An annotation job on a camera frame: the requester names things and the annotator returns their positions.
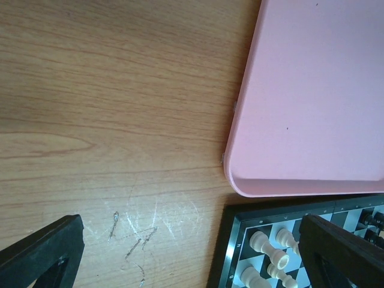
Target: white pawn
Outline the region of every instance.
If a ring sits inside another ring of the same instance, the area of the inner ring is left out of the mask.
[[[248,267],[240,276],[240,280],[247,288],[271,288],[271,285],[253,266]]]
[[[292,248],[293,252],[300,256],[299,242],[296,242],[292,233],[285,228],[282,228],[276,235],[276,242],[281,246]]]
[[[250,239],[250,246],[256,252],[267,254],[271,263],[278,269],[284,269],[288,265],[289,255],[281,249],[274,248],[269,243],[268,237],[261,231],[257,231]]]
[[[273,264],[269,264],[266,271],[272,278],[280,279],[285,288],[298,288],[297,281],[291,275],[285,274],[283,270],[277,269]]]

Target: table surface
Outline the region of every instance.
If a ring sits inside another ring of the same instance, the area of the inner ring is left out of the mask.
[[[1,1],[0,249],[80,214],[76,287],[205,286],[259,7]]]

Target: pink tray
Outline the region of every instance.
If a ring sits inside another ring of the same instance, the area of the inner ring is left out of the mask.
[[[227,145],[247,197],[384,191],[384,1],[263,0]]]

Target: black pawn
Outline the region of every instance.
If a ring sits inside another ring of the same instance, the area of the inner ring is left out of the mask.
[[[374,233],[372,230],[368,229],[365,233],[364,239],[368,242],[384,249],[384,239],[381,238],[378,234]]]
[[[372,216],[372,214],[363,215],[361,218],[361,223],[366,225],[366,226],[368,226],[368,225],[372,225],[372,226],[376,226],[376,227],[380,226],[380,223]]]
[[[376,214],[373,217],[376,222],[380,223],[380,225],[384,225],[384,214],[380,212],[376,212]]]

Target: chessboard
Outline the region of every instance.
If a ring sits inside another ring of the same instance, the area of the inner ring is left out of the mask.
[[[319,215],[356,236],[375,241],[372,235],[377,237],[380,228],[377,223],[368,220],[384,213],[384,195],[330,199],[319,202],[318,198],[313,197],[309,200],[285,200],[280,204],[269,204],[269,207],[265,203],[226,207],[207,287],[245,288],[241,276],[249,267],[253,267],[272,288],[284,287],[281,280],[272,278],[267,272],[270,258],[251,247],[251,237],[256,232],[264,233],[275,249],[283,250],[289,256],[283,271],[296,280],[298,288],[311,287],[299,253],[281,245],[276,239],[279,231],[287,229],[299,242],[301,219],[308,214]]]

